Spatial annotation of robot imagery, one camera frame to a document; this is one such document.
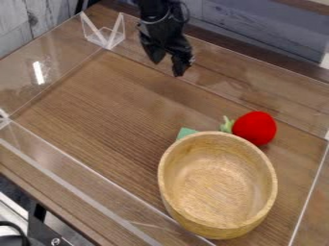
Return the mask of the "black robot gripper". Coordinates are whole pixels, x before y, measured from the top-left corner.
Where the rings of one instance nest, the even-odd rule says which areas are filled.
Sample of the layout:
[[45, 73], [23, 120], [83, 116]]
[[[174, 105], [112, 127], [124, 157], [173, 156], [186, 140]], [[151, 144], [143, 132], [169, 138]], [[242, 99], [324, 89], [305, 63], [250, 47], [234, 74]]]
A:
[[154, 64], [166, 53], [173, 54], [173, 72], [181, 77], [195, 61], [183, 26], [189, 21], [189, 9], [182, 0], [136, 0], [140, 13], [138, 24], [140, 43]]

